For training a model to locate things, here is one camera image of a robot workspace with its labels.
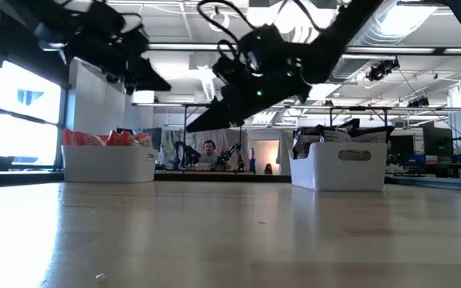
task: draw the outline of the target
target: computer monitor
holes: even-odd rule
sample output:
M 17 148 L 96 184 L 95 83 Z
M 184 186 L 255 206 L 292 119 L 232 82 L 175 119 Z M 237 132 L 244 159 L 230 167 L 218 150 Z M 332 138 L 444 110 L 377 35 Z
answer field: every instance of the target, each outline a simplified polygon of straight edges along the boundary
M 391 136 L 389 138 L 389 154 L 412 156 L 415 154 L 414 136 L 413 135 L 399 135 Z
M 426 155 L 453 157 L 453 133 L 451 129 L 424 127 L 423 140 Z

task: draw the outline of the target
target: man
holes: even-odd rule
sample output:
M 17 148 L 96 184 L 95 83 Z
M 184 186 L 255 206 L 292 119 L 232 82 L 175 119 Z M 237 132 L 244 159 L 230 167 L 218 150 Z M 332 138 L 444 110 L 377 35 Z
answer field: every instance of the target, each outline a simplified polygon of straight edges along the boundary
M 212 140 L 207 140 L 203 145 L 204 153 L 200 156 L 198 160 L 201 163 L 210 163 L 211 169 L 216 169 L 216 161 L 218 160 L 218 155 L 216 154 L 216 144 Z

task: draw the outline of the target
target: table surface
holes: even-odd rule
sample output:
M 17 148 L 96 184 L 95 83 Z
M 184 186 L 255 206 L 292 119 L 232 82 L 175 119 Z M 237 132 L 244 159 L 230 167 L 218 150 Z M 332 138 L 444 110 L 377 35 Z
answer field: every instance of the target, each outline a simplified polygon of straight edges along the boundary
M 0 188 L 0 287 L 461 287 L 461 192 Z

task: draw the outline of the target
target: ceiling duct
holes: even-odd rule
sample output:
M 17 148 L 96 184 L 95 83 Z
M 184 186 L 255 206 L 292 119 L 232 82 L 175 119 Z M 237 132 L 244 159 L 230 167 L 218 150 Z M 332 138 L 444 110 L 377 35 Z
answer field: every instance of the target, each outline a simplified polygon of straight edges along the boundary
M 353 46 L 393 46 L 417 30 L 437 7 L 398 6 L 398 0 L 386 0 L 350 42 Z M 360 71 L 369 60 L 341 59 L 333 77 L 347 80 Z

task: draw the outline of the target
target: white plastic bin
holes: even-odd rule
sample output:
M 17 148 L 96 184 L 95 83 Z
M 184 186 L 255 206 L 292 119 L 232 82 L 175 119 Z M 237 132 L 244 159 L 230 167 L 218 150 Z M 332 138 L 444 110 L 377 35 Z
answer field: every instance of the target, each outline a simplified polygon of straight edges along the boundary
M 366 161 L 342 160 L 341 151 L 367 151 Z M 293 159 L 290 151 L 291 182 L 313 190 L 380 191 L 385 181 L 387 144 L 327 142 L 312 143 L 309 156 Z
M 154 180 L 158 151 L 141 146 L 62 146 L 66 182 Z

